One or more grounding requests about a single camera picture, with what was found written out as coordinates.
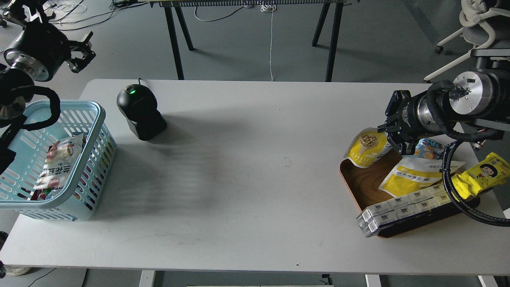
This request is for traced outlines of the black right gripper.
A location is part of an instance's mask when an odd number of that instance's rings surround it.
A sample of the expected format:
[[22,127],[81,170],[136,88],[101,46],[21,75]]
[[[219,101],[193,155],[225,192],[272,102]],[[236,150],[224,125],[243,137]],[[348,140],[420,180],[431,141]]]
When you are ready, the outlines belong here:
[[408,90],[395,90],[385,111],[384,124],[377,127],[378,133],[386,133],[388,143],[400,155],[414,155],[418,139],[431,133],[420,122],[419,103],[425,92],[415,96]]

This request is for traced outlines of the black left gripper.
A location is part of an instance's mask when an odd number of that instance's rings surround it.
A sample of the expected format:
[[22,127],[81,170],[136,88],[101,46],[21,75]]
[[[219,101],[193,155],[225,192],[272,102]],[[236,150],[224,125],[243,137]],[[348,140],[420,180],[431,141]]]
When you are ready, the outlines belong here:
[[[89,31],[80,41],[68,40],[52,24],[29,22],[4,51],[3,56],[8,64],[13,64],[20,55],[37,60],[42,64],[42,70],[34,80],[47,82],[65,61],[72,73],[79,73],[91,63],[96,57],[96,53],[91,50],[90,40],[93,35],[93,31]],[[71,58],[71,50],[79,50],[82,58]]]

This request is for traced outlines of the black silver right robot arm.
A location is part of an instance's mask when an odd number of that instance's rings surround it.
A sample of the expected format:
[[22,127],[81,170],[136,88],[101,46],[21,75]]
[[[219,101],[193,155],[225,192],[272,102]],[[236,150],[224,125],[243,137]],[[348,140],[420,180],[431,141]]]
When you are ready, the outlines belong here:
[[416,96],[393,92],[385,122],[377,127],[401,155],[422,138],[446,135],[458,142],[502,140],[509,131],[508,48],[474,49],[474,69],[436,82]]

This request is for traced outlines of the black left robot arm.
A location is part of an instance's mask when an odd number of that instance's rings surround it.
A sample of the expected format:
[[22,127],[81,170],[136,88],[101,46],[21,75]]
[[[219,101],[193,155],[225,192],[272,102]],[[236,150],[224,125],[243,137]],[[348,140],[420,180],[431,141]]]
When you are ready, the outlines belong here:
[[[16,153],[9,149],[20,130],[39,130],[53,125],[60,116],[60,99],[55,91],[36,86],[47,82],[67,62],[72,72],[82,71],[96,54],[91,50],[88,33],[82,41],[71,41],[49,22],[43,0],[11,0],[2,8],[1,20],[18,24],[22,32],[3,52],[1,65],[1,171],[14,162]],[[51,114],[47,120],[27,124],[24,109],[37,94],[49,98]]]

